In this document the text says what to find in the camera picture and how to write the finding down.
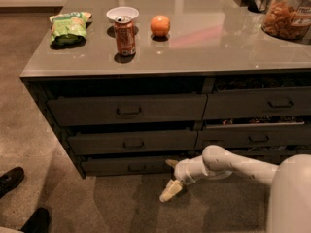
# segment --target snack bag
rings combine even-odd
[[[88,12],[72,12],[50,17],[51,45],[72,45],[85,39],[86,23],[90,17],[91,13]]]

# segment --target white bowl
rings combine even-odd
[[[139,12],[131,7],[116,7],[107,12],[107,18],[110,20],[115,20],[116,17],[120,16],[128,16],[132,19],[135,19],[138,17],[138,15]]]

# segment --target jar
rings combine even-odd
[[[271,0],[262,23],[265,33],[286,40],[302,39],[311,25],[311,0]]]

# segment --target orange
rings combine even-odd
[[[166,16],[155,16],[150,23],[150,28],[154,35],[158,37],[163,37],[168,34],[170,29],[170,21],[169,18]]]

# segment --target black shoe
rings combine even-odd
[[[21,167],[16,167],[0,177],[0,198],[9,191],[18,187],[24,178],[24,172]]]
[[[20,231],[24,233],[48,233],[50,221],[48,210],[38,208]]]

